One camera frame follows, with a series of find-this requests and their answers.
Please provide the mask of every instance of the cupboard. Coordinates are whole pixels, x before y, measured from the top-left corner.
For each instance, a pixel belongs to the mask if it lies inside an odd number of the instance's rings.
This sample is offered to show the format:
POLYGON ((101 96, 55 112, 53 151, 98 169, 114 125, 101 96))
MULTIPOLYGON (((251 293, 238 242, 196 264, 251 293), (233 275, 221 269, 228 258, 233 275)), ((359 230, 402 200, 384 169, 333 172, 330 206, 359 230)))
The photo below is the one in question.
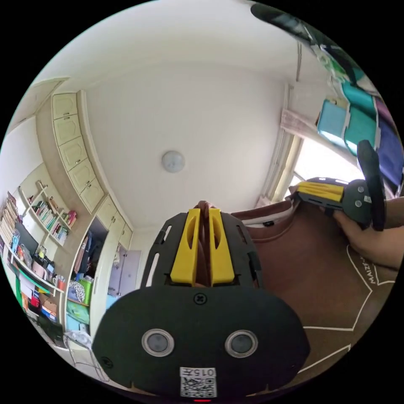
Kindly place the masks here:
MULTIPOLYGON (((85 106, 77 94, 57 94, 36 115, 38 143, 49 176, 66 205, 77 212, 77 222, 64 249, 58 248, 55 262, 67 279, 74 277, 74 263, 91 224, 97 219, 107 231, 91 291, 90 333, 106 310, 109 278, 118 244, 130 247, 132 230, 108 194, 94 150, 89 148, 85 106)), ((67 294, 59 296, 60 322, 66 328, 67 294)))

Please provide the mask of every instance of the cabinet door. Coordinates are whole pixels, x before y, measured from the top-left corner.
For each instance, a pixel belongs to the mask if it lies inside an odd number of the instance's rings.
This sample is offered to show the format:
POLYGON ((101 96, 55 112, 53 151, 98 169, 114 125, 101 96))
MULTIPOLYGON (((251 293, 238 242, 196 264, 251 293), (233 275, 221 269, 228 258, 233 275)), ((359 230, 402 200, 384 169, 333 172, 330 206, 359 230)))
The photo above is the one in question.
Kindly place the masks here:
POLYGON ((70 171, 87 158, 87 152, 81 136, 60 146, 59 150, 66 171, 70 171))
POLYGON ((100 219, 101 223, 104 225, 104 227, 108 230, 113 219, 115 216, 115 213, 117 212, 117 209, 111 199, 111 197, 108 195, 105 198, 105 201, 103 202, 102 206, 97 212, 97 217, 100 219))
POLYGON ((106 297, 108 294, 109 278, 114 263, 115 252, 118 248, 118 237, 114 230, 114 223, 105 239, 96 274, 93 281, 90 301, 90 335, 94 338, 102 316, 106 311, 106 297))
POLYGON ((98 203, 101 201, 104 196, 104 191, 100 186, 97 178, 93 179, 85 188, 84 191, 80 194, 80 197, 89 210, 90 213, 94 211, 98 203))
POLYGON ((129 250, 130 240, 132 239, 132 231, 129 226, 125 223, 125 226, 122 230, 121 237, 119 239, 119 243, 125 250, 129 250))
POLYGON ((76 93, 57 94, 52 97, 53 119, 77 114, 76 93))
POLYGON ((96 175, 89 159, 85 159, 69 171, 69 177, 77 193, 80 194, 96 175))
POLYGON ((56 141, 59 146, 81 136, 79 118, 77 115, 59 118, 53 121, 56 141))
POLYGON ((109 228, 109 231, 114 231, 115 235, 119 240, 124 226, 125 221, 123 220, 123 217, 119 214, 119 212, 116 212, 114 218, 112 219, 112 224, 111 227, 109 228))

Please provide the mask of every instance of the door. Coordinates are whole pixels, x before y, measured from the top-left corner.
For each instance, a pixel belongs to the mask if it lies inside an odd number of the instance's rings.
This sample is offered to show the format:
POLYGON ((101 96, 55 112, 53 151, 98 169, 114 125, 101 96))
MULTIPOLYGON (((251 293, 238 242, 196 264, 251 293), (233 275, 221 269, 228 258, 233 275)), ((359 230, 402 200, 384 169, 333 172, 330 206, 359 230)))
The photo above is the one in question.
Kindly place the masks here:
POLYGON ((59 147, 60 154, 66 171, 70 171, 77 164, 87 158, 83 138, 71 140, 59 147))
POLYGON ((104 225, 104 227, 108 230, 113 219, 115 216, 115 213, 117 212, 117 209, 111 199, 111 197, 108 195, 105 198, 105 201, 103 202, 102 206, 97 212, 97 217, 100 219, 101 223, 104 225))
POLYGON ((85 159, 69 171, 69 177, 77 193, 80 194, 96 175, 89 159, 85 159))
POLYGON ((118 240, 119 240, 121 237, 123 228, 125 226, 125 221, 123 220, 123 217, 118 212, 115 213, 114 218, 112 219, 112 224, 114 226, 112 227, 112 225, 111 225, 109 230, 114 231, 115 235, 118 237, 118 240))
POLYGON ((128 250, 130 247, 131 239, 132 239, 132 231, 130 230, 129 226, 125 223, 119 242, 123 248, 128 250))
POLYGON ((79 118, 77 115, 57 119, 53 121, 53 127, 59 146, 81 136, 79 118))
POLYGON ((52 97, 53 120, 77 114, 76 93, 57 94, 52 97))
POLYGON ((124 254, 121 280, 118 289, 121 296, 125 296, 136 289, 140 257, 141 251, 127 251, 126 254, 124 254))
POLYGON ((104 191, 101 188, 101 185, 98 182, 97 178, 93 179, 80 194, 81 200, 90 213, 94 211, 103 196, 104 191))
POLYGON ((108 294, 109 278, 111 276, 114 257, 118 248, 117 231, 115 226, 117 222, 112 223, 105 243, 102 247, 98 261, 96 274, 93 281, 93 289, 90 301, 90 335, 94 337, 98 325, 106 311, 106 296, 108 294))

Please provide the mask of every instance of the yellow plastic part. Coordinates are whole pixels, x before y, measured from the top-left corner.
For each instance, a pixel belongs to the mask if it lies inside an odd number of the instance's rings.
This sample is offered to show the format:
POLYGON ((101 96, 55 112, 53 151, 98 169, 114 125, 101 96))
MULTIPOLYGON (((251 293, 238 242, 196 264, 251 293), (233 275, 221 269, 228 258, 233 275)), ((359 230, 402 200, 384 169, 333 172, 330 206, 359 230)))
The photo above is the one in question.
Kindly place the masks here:
POLYGON ((344 187, 340 185, 304 181, 298 185, 297 192, 341 202, 344 187))
POLYGON ((171 280, 194 286, 197 276, 200 209, 190 209, 171 270, 171 280))
POLYGON ((231 283, 234 280, 234 269, 220 209, 209 209, 209 235, 211 285, 231 283))

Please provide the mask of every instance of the hand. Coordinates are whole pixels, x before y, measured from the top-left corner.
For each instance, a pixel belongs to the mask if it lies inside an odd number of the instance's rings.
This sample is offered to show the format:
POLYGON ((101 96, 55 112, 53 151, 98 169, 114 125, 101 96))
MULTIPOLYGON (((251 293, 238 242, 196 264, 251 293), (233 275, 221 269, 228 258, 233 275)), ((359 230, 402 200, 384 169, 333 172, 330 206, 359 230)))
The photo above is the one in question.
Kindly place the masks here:
POLYGON ((404 256, 404 226, 375 231, 372 227, 362 230, 340 210, 334 218, 342 228, 354 250, 374 263, 399 269, 404 256))

